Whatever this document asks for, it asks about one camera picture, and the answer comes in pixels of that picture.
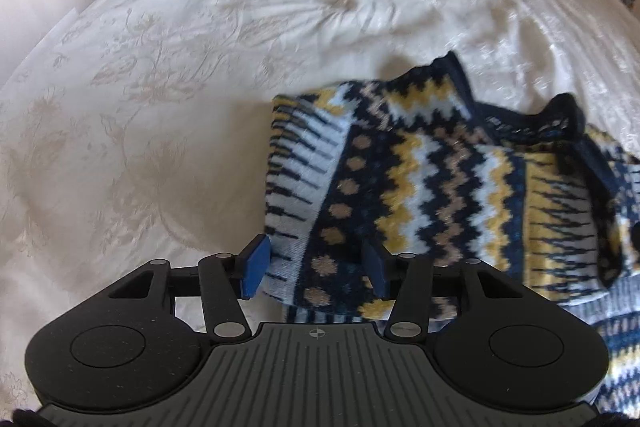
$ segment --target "white duvet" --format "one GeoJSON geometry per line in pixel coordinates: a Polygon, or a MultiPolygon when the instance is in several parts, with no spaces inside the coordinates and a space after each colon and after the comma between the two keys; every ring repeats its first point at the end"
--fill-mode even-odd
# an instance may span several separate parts
{"type": "MultiPolygon", "coordinates": [[[[0,417],[37,406],[22,357],[46,322],[149,259],[260,232],[276,93],[454,49],[480,100],[572,91],[640,153],[639,48],[616,0],[96,1],[0,90],[0,417]]],[[[179,315],[202,325],[193,299],[179,315]]]]}

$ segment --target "ribbed rubber surface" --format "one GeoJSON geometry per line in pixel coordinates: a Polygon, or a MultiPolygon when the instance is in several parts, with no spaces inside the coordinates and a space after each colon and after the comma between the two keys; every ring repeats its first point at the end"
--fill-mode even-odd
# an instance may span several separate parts
{"type": "Polygon", "coordinates": [[[536,416],[478,405],[448,387],[419,347],[388,343],[368,324],[266,324],[244,344],[214,349],[161,403],[40,413],[60,427],[578,427],[594,416],[587,404],[536,416]]]}

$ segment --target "yellow zigzag stripe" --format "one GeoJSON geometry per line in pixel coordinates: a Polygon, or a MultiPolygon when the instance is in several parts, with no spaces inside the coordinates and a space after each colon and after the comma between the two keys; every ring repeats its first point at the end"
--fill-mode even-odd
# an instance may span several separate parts
{"type": "Polygon", "coordinates": [[[387,176],[396,188],[382,194],[382,201],[389,209],[388,216],[379,217],[376,226],[385,234],[385,247],[390,252],[401,252],[407,247],[406,238],[400,233],[402,225],[408,223],[412,215],[404,205],[404,201],[415,194],[415,187],[409,181],[409,174],[420,168],[420,163],[414,158],[413,151],[421,145],[420,139],[406,132],[398,132],[404,138],[401,144],[392,147],[393,154],[399,156],[400,165],[391,167],[387,176]]]}
{"type": "Polygon", "coordinates": [[[289,105],[289,107],[298,107],[298,102],[296,100],[291,100],[286,96],[281,94],[275,96],[273,98],[273,108],[277,108],[279,105],[289,105]]]}
{"type": "Polygon", "coordinates": [[[593,125],[587,124],[587,126],[585,126],[584,128],[584,131],[585,133],[587,133],[587,136],[589,136],[589,138],[596,142],[596,144],[598,144],[600,147],[616,144],[616,141],[608,132],[601,131],[593,125]]]}
{"type": "Polygon", "coordinates": [[[318,96],[314,102],[315,107],[318,109],[324,109],[334,116],[340,116],[344,113],[344,108],[331,103],[331,99],[335,96],[335,91],[335,87],[327,87],[325,89],[309,91],[308,94],[315,94],[318,96]]]}
{"type": "MultiPolygon", "coordinates": [[[[552,228],[561,226],[564,223],[562,218],[550,215],[545,210],[564,209],[561,201],[565,194],[557,186],[551,185],[552,182],[564,181],[564,178],[558,170],[558,157],[555,153],[531,153],[525,154],[524,158],[527,160],[525,183],[527,194],[522,226],[523,283],[529,288],[534,288],[546,299],[557,301],[572,295],[545,288],[555,283],[565,282],[554,274],[555,269],[566,269],[565,265],[550,256],[550,254],[561,252],[562,247],[549,243],[549,240],[571,240],[567,239],[567,233],[562,229],[552,228]]],[[[576,222],[583,219],[583,217],[575,217],[576,222]]]]}
{"type": "Polygon", "coordinates": [[[385,95],[390,103],[398,104],[404,110],[410,110],[414,105],[428,105],[434,97],[439,100],[446,100],[455,90],[453,82],[447,74],[443,77],[439,86],[429,78],[421,89],[418,89],[415,84],[410,84],[406,96],[398,91],[385,91],[385,95]]]}
{"type": "Polygon", "coordinates": [[[625,369],[640,365],[640,346],[628,346],[617,353],[612,353],[609,363],[609,376],[616,379],[625,369]]]}
{"type": "Polygon", "coordinates": [[[286,112],[274,112],[273,113],[273,120],[291,120],[291,115],[289,113],[286,112]]]}
{"type": "Polygon", "coordinates": [[[504,200],[513,194],[511,187],[504,181],[504,177],[513,172],[513,166],[503,150],[496,148],[492,152],[498,160],[498,166],[491,172],[491,179],[495,190],[489,195],[489,204],[495,208],[495,216],[487,221],[487,228],[493,232],[494,239],[486,245],[486,253],[491,256],[491,264],[498,270],[509,269],[509,260],[501,255],[502,248],[509,244],[509,237],[502,231],[502,226],[511,219],[511,213],[504,206],[504,200]]]}
{"type": "Polygon", "coordinates": [[[396,301],[383,301],[375,299],[373,302],[365,302],[358,308],[360,315],[370,321],[380,321],[385,319],[396,301]]]}

